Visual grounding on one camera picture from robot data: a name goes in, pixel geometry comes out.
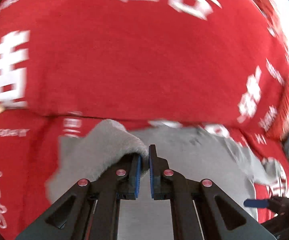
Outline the grey knit garment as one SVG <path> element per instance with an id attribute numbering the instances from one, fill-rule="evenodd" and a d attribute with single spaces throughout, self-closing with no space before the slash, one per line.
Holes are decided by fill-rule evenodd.
<path id="1" fill-rule="evenodd" d="M 46 182 L 54 203 L 79 179 L 95 181 L 128 153 L 139 153 L 148 168 L 148 146 L 187 179 L 214 181 L 241 207 L 256 198 L 255 183 L 275 184 L 283 171 L 274 159 L 260 161 L 248 147 L 233 139 L 212 135 L 200 127 L 157 126 L 133 132 L 114 120 L 103 120 L 82 139 L 60 140 L 59 168 Z M 168 201 L 153 201 L 147 171 L 142 171 L 139 198 L 121 201 L 118 239 L 173 239 Z"/>

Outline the red printed bed sheet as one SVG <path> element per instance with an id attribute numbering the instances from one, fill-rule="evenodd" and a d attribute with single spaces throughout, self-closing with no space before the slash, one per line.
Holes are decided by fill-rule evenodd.
<path id="1" fill-rule="evenodd" d="M 0 114 L 0 233 L 14 239 L 52 203 L 46 195 L 46 182 L 59 168 L 60 140 L 84 138 L 103 120 L 78 116 L 44 117 L 25 109 Z M 233 139 L 248 147 L 260 160 L 274 159 L 283 175 L 275 184 L 255 183 L 256 198 L 284 196 L 289 189 L 289 163 L 279 141 L 262 133 L 219 124 L 182 125 L 169 121 L 122 121 L 127 132 L 145 128 L 200 127 L 211 133 Z"/>

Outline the red quilt with white characters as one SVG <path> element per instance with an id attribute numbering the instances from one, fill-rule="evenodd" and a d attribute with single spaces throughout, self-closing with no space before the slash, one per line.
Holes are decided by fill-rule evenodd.
<path id="1" fill-rule="evenodd" d="M 281 139 L 289 55 L 252 0 L 3 0 L 0 103 Z"/>

